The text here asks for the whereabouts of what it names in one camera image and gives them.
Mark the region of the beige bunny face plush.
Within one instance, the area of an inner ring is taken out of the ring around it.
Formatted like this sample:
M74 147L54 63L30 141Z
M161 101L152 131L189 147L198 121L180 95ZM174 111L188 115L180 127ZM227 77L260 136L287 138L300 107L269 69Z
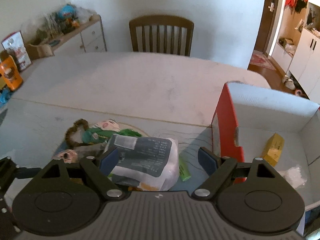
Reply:
M74 163L78 161L78 154L74 150L67 149L54 155L53 159L62 159L65 163Z

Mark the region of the green frog tube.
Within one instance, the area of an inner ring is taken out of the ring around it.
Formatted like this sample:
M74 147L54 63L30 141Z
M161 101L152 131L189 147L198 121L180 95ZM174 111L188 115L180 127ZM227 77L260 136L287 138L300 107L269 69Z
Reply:
M185 182L191 178L187 163L182 157L179 157L179 172L181 181Z

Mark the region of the green anime plush pouch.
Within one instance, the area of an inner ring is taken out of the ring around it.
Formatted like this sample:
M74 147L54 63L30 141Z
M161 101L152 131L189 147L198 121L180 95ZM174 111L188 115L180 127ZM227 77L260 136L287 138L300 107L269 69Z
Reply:
M116 121L109 119L89 126L82 134L81 139L82 142L93 145L109 141L114 134L137 138L142 137L139 132L132 129L121 129Z

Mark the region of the yellow small box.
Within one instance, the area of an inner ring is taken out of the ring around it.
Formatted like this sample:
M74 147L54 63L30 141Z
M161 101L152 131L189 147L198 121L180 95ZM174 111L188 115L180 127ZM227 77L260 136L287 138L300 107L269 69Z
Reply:
M280 159L283 147L284 138L278 133L274 133L270 137L262 151L261 157L271 166L275 167Z

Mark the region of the clear plastic bag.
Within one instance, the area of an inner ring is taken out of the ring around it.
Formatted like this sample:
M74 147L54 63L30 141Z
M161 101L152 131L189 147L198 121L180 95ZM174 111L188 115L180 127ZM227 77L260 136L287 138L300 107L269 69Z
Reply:
M289 168L286 171L278 171L278 173L294 188L302 188L306 185L307 179L302 174L300 165Z

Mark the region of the brown scrunchie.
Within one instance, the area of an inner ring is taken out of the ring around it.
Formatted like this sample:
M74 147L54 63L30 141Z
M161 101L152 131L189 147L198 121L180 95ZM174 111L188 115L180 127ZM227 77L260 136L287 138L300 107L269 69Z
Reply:
M67 132L65 133L65 142L70 149L73 149L75 147L88 146L88 144L83 141L77 142L72 139L72 136L78 131L78 129L81 126L83 127L84 131L87 131L89 129L89 125L88 125L87 120L79 119L79 120L75 121L73 126L70 127L67 130Z

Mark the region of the red cardboard shoe box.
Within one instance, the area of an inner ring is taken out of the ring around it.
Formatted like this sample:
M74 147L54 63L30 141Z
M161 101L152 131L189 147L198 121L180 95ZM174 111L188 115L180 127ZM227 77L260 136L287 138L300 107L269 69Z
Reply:
M285 142L275 167L262 157L274 133ZM238 82L223 86L212 119L213 152L238 161L234 184L216 207L237 229L282 239L304 237L306 214L319 207L319 105ZM300 165L306 185L294 189L278 171Z

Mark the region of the red patterned rug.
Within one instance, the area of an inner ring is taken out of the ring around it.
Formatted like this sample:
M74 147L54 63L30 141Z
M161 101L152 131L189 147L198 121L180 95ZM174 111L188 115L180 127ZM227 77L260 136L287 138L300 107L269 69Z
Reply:
M258 66L258 67L262 67L262 68L266 68L266 69L270 69L270 70L276 70L276 68L274 67L274 65L268 60L268 58L261 53L260 51L253 51L253 54L251 56L250 62L249 64Z

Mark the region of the red white paper bag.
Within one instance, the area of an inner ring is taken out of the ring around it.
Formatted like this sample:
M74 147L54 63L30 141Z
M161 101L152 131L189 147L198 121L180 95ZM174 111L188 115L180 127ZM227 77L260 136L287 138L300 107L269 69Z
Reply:
M2 46L14 58L19 72L24 71L32 64L20 31L8 35L2 41Z

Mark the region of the white drawer sideboard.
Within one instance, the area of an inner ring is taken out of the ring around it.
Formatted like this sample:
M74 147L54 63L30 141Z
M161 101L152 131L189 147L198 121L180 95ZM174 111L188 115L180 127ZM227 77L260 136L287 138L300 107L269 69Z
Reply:
M89 21L78 29L57 38L58 44L26 45L27 53L32 60L50 56L69 56L83 53L106 52L101 17L91 16Z

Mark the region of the brown wooden chair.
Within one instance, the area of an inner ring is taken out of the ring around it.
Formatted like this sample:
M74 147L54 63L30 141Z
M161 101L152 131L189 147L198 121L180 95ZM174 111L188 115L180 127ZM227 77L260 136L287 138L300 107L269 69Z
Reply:
M173 15L146 15L129 22L132 50L190 56L194 23Z

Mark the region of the blue globe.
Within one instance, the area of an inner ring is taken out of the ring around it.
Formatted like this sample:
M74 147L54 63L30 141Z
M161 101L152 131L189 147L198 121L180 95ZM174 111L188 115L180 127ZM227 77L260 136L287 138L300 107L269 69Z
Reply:
M73 18L74 15L75 15L74 7L70 4L65 5L57 12L58 19L61 21L64 21L69 18Z

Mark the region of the brown wooden door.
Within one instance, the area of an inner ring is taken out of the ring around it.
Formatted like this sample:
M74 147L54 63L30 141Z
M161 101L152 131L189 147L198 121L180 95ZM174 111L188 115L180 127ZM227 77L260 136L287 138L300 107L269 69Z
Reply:
M265 0L254 50L265 53L273 29L278 0Z

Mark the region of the white wall cabinets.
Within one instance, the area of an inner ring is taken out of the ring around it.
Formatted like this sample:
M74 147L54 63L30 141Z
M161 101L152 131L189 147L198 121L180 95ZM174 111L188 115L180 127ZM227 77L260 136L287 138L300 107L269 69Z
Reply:
M281 0L271 59L319 103L319 0Z

